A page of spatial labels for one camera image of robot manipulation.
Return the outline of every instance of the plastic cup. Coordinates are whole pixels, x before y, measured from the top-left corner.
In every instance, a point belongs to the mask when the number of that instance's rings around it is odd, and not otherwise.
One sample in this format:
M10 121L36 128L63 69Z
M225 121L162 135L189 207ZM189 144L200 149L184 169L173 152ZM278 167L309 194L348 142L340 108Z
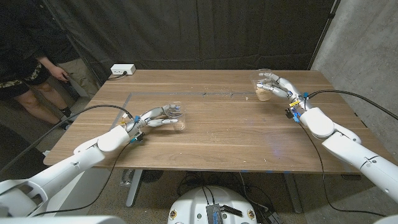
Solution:
M174 130L182 131L185 129L185 106L181 102L176 101L170 103L165 114L169 119L178 120L176 123L172 123Z
M263 85L271 85L272 79L269 77L270 74L272 74L272 70L266 68L256 70L255 72L252 72L252 74L250 74L250 81L253 84L256 96L260 101L267 101L272 96L271 91L263 90L262 88L257 87L257 83L261 83Z

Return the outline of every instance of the table surface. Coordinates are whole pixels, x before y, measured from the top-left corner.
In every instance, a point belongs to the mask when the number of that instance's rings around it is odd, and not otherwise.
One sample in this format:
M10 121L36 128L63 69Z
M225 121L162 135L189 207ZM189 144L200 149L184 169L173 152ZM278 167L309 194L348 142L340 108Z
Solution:
M137 70L134 75L107 81L89 102L123 106L133 116L173 101L187 108L186 129L171 124L144 127L144 142L128 146L116 167L128 169L217 170L243 172L318 173L317 152L303 129L287 119L287 99L272 96L259 101L249 75L254 70ZM318 71L274 71L302 93L333 89ZM311 99L334 122L354 131L363 145L396 164L337 93ZM45 158L53 165L73 154L74 148L121 124L114 108L95 108L79 115ZM332 156L315 139L326 173L358 173ZM111 167L119 151L106 153L96 167Z

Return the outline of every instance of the gray wall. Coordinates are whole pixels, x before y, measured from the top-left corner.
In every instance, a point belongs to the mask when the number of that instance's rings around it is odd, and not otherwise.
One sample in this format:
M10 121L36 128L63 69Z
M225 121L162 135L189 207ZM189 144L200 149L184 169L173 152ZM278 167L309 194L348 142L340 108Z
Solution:
M312 70L335 89L398 114L398 1L342 0ZM343 97L398 160L398 121L359 98Z

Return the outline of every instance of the black shorts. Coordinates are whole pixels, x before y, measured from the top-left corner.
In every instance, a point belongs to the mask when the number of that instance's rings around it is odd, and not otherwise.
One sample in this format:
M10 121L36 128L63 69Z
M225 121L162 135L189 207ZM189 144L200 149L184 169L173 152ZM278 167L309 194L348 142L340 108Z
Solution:
M30 76L9 82L0 82L0 100L8 100L22 95L29 91L27 85L43 84L49 76L49 71L41 63L38 63L35 71Z

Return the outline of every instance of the electrical outlet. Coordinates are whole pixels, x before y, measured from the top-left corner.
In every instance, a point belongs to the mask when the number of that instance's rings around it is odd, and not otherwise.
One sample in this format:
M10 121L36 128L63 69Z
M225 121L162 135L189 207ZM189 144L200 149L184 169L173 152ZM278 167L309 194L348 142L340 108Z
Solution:
M114 64L111 68L113 75L123 75L126 71L127 75L132 75L136 71L136 66L134 64Z

